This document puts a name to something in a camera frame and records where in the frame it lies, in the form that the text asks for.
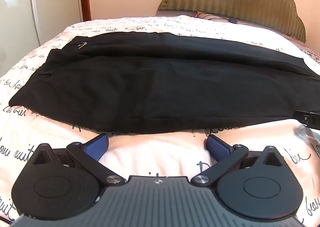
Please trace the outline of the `black pants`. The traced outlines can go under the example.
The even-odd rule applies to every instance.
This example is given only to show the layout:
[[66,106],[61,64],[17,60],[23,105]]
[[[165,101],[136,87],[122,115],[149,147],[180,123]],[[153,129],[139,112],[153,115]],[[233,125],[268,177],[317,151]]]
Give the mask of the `black pants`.
[[242,42],[115,32],[52,49],[9,104],[95,131],[244,127],[318,113],[319,75]]

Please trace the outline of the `white script-print bedspread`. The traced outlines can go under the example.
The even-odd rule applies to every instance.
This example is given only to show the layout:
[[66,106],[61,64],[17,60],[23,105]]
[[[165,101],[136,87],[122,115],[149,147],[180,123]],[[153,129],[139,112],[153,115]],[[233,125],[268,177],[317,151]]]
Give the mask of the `white script-print bedspread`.
[[[62,48],[75,36],[109,32],[167,32],[244,42],[303,58],[319,72],[319,57],[302,51],[275,32],[249,25],[209,21],[185,15],[176,17],[121,18],[76,23],[42,46],[32,50],[1,77],[1,216],[13,220],[11,188],[35,148],[47,142],[54,148],[86,142],[97,135],[79,126],[56,122],[24,107],[10,107],[9,100],[25,85],[53,48]],[[305,226],[319,225],[319,131],[295,120],[244,128],[212,128],[155,135],[110,133],[110,145],[101,163],[124,178],[139,176],[187,176],[204,171],[214,162],[204,149],[209,134],[250,150],[275,146],[300,182],[304,198],[297,219]]]

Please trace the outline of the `patterned pillow at headboard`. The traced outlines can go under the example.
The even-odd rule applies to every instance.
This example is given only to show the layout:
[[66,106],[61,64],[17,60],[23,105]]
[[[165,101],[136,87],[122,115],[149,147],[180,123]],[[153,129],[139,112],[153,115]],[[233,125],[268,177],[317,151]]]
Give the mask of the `patterned pillow at headboard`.
[[210,20],[210,21],[219,21],[219,22],[230,22],[230,23],[238,23],[238,20],[235,18],[230,18],[227,16],[215,15],[204,12],[197,12],[195,18]]

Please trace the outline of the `glass floral wardrobe door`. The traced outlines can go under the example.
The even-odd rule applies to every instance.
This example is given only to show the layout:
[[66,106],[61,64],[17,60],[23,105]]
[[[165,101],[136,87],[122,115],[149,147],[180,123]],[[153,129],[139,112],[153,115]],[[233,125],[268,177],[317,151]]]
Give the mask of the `glass floral wardrobe door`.
[[82,21],[81,0],[1,0],[1,75],[30,51]]

